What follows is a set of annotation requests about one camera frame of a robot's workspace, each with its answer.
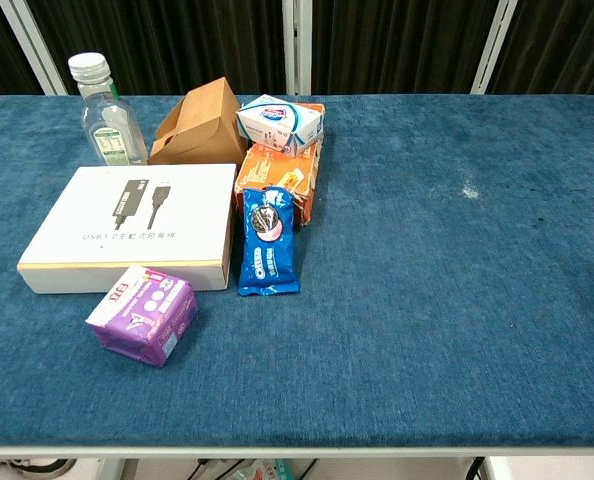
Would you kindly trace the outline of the orange cardboard box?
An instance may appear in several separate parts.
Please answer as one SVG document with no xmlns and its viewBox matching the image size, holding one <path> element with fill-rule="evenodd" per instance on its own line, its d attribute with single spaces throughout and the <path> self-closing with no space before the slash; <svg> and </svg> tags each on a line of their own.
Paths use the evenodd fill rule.
<svg viewBox="0 0 594 480">
<path fill-rule="evenodd" d="M 234 184 L 239 214 L 243 212 L 245 189 L 263 190 L 270 186 L 286 189 L 293 196 L 294 224 L 306 226 L 312 220 L 323 138 L 299 156 L 291 157 L 268 146 L 253 144 L 247 151 Z"/>
</svg>

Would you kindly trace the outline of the white blue soap box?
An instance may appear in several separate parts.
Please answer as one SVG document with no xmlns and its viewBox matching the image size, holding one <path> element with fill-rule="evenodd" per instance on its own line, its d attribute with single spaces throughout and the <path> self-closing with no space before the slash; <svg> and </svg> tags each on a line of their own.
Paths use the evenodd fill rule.
<svg viewBox="0 0 594 480">
<path fill-rule="evenodd" d="M 242 137 L 291 157 L 323 137 L 324 117 L 322 104 L 293 103 L 266 94 L 236 112 Z"/>
</svg>

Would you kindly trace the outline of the brown kraft paper box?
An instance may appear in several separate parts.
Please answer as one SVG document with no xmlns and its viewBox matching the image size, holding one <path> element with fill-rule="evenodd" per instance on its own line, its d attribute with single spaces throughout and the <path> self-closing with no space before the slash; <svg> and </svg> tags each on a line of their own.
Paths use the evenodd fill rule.
<svg viewBox="0 0 594 480">
<path fill-rule="evenodd" d="M 159 125 L 150 165 L 241 165 L 247 141 L 237 129 L 239 103 L 224 77 L 189 91 Z"/>
</svg>

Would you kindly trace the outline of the blue Oreo cookie packet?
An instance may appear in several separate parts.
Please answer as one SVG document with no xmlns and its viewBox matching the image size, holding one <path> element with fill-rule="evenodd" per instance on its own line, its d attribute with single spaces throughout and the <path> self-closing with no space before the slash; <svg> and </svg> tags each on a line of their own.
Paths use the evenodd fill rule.
<svg viewBox="0 0 594 480">
<path fill-rule="evenodd" d="M 298 293 L 294 268 L 294 204 L 284 188 L 243 191 L 244 248 L 240 296 Z"/>
</svg>

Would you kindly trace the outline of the blue table cloth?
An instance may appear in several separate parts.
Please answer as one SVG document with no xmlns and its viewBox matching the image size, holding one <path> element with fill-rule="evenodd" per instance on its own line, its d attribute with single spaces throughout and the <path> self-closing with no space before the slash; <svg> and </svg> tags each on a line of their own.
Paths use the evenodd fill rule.
<svg viewBox="0 0 594 480">
<path fill-rule="evenodd" d="M 0 96 L 0 447 L 593 447 L 594 96 L 328 96 L 296 295 L 199 295 L 167 365 L 16 264 L 89 154 Z"/>
</svg>

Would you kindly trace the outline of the purple sanitary pad pack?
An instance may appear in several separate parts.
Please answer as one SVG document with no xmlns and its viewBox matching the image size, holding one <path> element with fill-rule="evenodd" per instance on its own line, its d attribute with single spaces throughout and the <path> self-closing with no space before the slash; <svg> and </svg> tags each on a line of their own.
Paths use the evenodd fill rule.
<svg viewBox="0 0 594 480">
<path fill-rule="evenodd" d="M 190 282 L 131 266 L 85 323 L 104 348 L 161 368 L 197 313 Z"/>
</svg>

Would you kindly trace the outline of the clear plastic bottle white cap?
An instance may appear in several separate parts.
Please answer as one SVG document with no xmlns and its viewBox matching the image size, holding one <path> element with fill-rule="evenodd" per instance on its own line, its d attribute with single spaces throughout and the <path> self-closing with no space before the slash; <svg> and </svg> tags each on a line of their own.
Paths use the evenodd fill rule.
<svg viewBox="0 0 594 480">
<path fill-rule="evenodd" d="M 131 106 L 120 98 L 103 54 L 71 56 L 68 67 L 83 100 L 81 125 L 98 161 L 108 166 L 145 165 L 145 140 Z"/>
</svg>

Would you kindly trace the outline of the black curtain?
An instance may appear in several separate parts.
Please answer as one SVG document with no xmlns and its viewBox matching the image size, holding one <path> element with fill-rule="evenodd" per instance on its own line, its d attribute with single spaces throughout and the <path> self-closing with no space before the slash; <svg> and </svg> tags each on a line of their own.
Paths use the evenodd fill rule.
<svg viewBox="0 0 594 480">
<path fill-rule="evenodd" d="M 289 0 L 20 0 L 68 93 L 78 53 L 123 94 L 183 94 L 225 77 L 284 94 Z M 312 0 L 314 94 L 466 93 L 499 0 Z M 487 90 L 594 94 L 594 0 L 517 0 Z"/>
</svg>

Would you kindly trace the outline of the white table leg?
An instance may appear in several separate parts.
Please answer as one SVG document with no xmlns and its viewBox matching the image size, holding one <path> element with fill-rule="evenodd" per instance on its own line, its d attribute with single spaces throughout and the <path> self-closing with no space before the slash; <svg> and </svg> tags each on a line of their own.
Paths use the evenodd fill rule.
<svg viewBox="0 0 594 480">
<path fill-rule="evenodd" d="M 505 456 L 486 457 L 483 462 L 484 480 L 514 480 L 509 458 Z"/>
</svg>

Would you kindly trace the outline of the white metal frame post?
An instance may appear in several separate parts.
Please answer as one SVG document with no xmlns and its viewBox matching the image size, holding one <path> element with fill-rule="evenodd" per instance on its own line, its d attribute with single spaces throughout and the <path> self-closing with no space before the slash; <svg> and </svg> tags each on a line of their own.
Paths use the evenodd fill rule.
<svg viewBox="0 0 594 480">
<path fill-rule="evenodd" d="M 511 25 L 518 0 L 498 0 L 470 93 L 484 95 Z"/>
<path fill-rule="evenodd" d="M 313 0 L 281 0 L 286 93 L 312 93 Z"/>
<path fill-rule="evenodd" d="M 27 0 L 0 0 L 0 8 L 21 47 L 31 70 L 49 96 L 68 94 L 56 63 L 32 14 Z"/>
</svg>

